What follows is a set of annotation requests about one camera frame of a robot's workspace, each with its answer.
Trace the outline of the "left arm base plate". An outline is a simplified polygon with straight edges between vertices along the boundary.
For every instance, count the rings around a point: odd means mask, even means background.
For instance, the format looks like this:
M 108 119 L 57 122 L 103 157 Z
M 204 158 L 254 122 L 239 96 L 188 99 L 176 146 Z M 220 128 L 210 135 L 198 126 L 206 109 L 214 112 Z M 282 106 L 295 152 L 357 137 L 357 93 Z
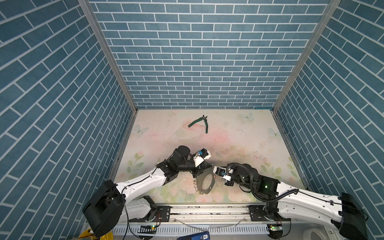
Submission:
M 157 206 L 150 210 L 149 222 L 169 222 L 171 215 L 171 206 Z

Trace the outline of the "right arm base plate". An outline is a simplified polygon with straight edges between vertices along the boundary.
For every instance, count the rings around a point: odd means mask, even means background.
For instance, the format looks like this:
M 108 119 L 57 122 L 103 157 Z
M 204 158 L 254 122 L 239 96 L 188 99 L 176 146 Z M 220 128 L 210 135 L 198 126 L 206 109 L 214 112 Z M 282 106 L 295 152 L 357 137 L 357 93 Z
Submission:
M 252 222 L 265 222 L 270 221 L 265 216 L 265 205 L 249 205 L 249 214 Z

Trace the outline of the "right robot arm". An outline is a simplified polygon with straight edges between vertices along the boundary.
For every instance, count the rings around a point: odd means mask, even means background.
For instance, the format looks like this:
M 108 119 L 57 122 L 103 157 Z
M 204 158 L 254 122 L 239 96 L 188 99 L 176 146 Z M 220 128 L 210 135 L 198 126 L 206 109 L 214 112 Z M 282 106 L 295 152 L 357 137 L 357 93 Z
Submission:
M 368 215 L 350 194 L 323 195 L 295 188 L 278 179 L 262 176 L 248 164 L 230 163 L 216 167 L 214 173 L 226 181 L 244 187 L 257 200 L 265 203 L 267 219 L 303 220 L 335 229 L 348 240 L 368 239 Z

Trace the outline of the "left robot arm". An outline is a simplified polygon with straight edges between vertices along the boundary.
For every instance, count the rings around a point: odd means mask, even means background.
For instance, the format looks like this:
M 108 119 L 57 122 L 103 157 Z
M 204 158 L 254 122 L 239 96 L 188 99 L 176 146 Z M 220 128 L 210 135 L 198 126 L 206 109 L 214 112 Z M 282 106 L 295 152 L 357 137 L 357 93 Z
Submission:
M 212 170 L 212 164 L 208 163 L 211 156 L 206 149 L 191 154 L 188 147 L 179 146 L 146 174 L 125 182 L 102 183 L 82 210 L 94 235 L 98 238 L 106 235 L 119 221 L 150 217 L 156 204 L 145 194 L 175 180 L 179 172 L 189 172 L 197 178 L 205 170 Z

